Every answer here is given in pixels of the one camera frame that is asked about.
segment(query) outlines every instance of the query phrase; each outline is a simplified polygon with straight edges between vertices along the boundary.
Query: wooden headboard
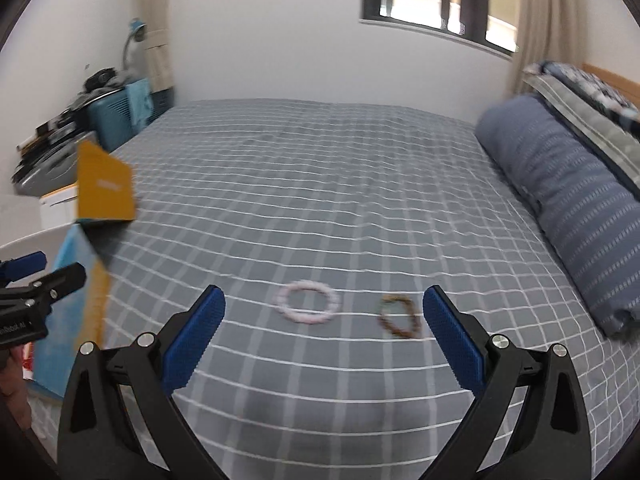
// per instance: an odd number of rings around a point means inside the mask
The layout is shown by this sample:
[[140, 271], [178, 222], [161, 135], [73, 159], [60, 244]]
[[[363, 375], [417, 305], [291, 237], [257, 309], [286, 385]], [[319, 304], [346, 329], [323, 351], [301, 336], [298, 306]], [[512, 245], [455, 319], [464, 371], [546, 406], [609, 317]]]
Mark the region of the wooden headboard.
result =
[[609, 70], [590, 65], [589, 63], [585, 63], [582, 67], [586, 72], [595, 74], [605, 83], [613, 86], [613, 88], [618, 90], [623, 96], [640, 108], [640, 84], [631, 81], [631, 79], [627, 79], [626, 77], [610, 72]]

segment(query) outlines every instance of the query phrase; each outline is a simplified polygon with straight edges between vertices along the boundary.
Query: beaded bracelet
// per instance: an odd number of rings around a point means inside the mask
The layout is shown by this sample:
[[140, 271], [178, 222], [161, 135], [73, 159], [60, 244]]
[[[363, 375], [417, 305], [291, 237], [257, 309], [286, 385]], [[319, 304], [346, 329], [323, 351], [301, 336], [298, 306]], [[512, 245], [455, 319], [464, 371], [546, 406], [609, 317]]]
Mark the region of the beaded bracelet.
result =
[[[405, 312], [411, 317], [411, 330], [402, 329], [388, 320], [385, 313], [385, 305], [395, 302], [402, 303]], [[394, 296], [391, 294], [385, 294], [380, 301], [380, 313], [378, 314], [378, 320], [386, 330], [391, 332], [393, 335], [402, 337], [404, 339], [417, 338], [421, 332], [420, 319], [416, 314], [414, 302], [407, 296]]]
[[[324, 294], [327, 297], [326, 309], [324, 310], [324, 312], [318, 314], [308, 314], [306, 312], [297, 312], [293, 310], [289, 306], [289, 303], [287, 303], [287, 298], [289, 297], [289, 293], [292, 290], [314, 290], [316, 292], [319, 292], [320, 294]], [[329, 321], [333, 316], [335, 316], [335, 313], [340, 308], [340, 298], [329, 285], [318, 282], [309, 282], [307, 280], [284, 285], [276, 293], [275, 302], [278, 310], [282, 313], [282, 315], [295, 323], [324, 323], [325, 321]]]

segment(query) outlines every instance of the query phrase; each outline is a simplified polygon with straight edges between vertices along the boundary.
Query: blue clamp handle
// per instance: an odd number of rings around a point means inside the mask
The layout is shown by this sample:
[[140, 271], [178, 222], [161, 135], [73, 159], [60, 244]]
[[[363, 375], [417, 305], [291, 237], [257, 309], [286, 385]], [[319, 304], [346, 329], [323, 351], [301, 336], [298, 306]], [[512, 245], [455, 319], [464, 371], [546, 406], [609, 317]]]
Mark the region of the blue clamp handle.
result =
[[17, 282], [47, 267], [47, 257], [41, 251], [27, 254], [15, 260], [0, 262], [0, 282]]

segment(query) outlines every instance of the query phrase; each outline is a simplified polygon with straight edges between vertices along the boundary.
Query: pink bracelet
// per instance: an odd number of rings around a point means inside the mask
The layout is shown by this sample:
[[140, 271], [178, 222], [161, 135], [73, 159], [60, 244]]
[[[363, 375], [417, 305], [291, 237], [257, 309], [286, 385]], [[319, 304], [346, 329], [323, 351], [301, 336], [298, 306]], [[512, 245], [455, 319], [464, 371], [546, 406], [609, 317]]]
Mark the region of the pink bracelet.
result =
[[[307, 314], [306, 312], [298, 312], [293, 310], [287, 303], [287, 298], [292, 290], [314, 290], [320, 294], [324, 294], [327, 298], [326, 309], [318, 314]], [[318, 282], [309, 282], [303, 280], [301, 282], [293, 282], [284, 285], [275, 295], [275, 303], [277, 309], [284, 317], [295, 323], [315, 324], [329, 321], [340, 308], [340, 298], [338, 294], [328, 285]]]

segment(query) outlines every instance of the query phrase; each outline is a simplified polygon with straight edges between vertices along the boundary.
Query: white wall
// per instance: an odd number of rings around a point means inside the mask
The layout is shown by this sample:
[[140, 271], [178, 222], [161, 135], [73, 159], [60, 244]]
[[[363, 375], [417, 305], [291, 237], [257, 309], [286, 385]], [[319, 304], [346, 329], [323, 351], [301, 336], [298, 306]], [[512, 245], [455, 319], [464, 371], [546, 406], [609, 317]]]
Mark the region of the white wall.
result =
[[622, 0], [587, 0], [587, 62], [640, 82], [640, 27]]
[[132, 0], [30, 2], [0, 52], [0, 193], [12, 190], [16, 145], [60, 113], [87, 76], [119, 67], [132, 8]]
[[509, 61], [358, 22], [361, 0], [170, 0], [179, 102], [293, 98], [405, 105], [475, 121]]

